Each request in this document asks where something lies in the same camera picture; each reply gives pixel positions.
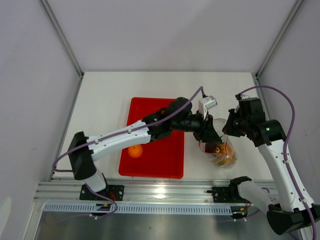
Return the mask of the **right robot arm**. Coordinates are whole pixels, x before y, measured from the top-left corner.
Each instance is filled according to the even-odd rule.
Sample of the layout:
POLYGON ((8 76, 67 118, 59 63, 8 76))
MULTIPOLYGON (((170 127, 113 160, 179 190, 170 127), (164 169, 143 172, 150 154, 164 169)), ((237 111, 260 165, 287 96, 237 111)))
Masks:
POLYGON ((288 150, 288 138, 278 120, 267 120, 261 107, 240 107, 229 110, 223 133, 249 138, 263 156, 275 183, 274 197, 249 177, 230 180, 228 196, 234 202, 242 199, 253 203, 267 218, 278 235, 311 227, 317 238, 316 223, 320 220, 320 206, 306 191, 288 150))

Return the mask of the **yellow pineapple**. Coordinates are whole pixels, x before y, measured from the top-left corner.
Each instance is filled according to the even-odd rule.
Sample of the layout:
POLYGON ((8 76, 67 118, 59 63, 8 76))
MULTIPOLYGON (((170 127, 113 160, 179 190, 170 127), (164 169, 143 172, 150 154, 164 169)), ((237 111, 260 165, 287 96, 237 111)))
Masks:
POLYGON ((237 152, 230 145, 224 146, 219 153, 213 155, 213 164, 218 167, 230 167, 237 161, 237 152))

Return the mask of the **dark red apple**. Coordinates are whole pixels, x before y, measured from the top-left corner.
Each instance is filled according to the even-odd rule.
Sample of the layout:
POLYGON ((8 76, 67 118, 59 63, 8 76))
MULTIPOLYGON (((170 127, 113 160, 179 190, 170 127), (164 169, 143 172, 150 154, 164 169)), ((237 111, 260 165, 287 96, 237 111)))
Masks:
POLYGON ((207 154, 218 154, 221 152, 221 146, 216 142, 207 142, 204 145, 204 152, 207 154))

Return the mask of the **clear zip top bag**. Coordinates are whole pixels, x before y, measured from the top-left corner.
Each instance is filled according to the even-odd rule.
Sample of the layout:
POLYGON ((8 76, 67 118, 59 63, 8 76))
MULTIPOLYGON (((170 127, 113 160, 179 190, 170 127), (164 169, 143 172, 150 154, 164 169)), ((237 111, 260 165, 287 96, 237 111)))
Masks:
POLYGON ((216 167, 230 168, 237 161, 237 152, 234 149, 229 136, 224 134, 222 129, 227 120, 224 118, 216 118, 213 120, 213 126, 219 135, 222 143, 204 143, 198 144, 201 152, 207 156, 212 164, 216 167))

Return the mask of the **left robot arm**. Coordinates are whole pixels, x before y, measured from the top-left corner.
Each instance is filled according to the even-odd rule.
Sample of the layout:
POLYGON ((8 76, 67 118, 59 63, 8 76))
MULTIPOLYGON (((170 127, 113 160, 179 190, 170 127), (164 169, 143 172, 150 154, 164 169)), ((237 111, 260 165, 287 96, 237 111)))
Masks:
POLYGON ((102 157, 127 147, 168 138, 173 131, 193 133, 198 142, 221 144, 222 139, 209 114, 209 109, 217 104, 213 96, 204 95, 198 101, 197 112, 192 113, 191 100, 178 97, 167 107, 112 133, 85 136, 84 132, 77 132, 67 154, 74 179, 84 182, 97 200, 103 200, 108 196, 109 187, 105 176, 95 166, 102 157))

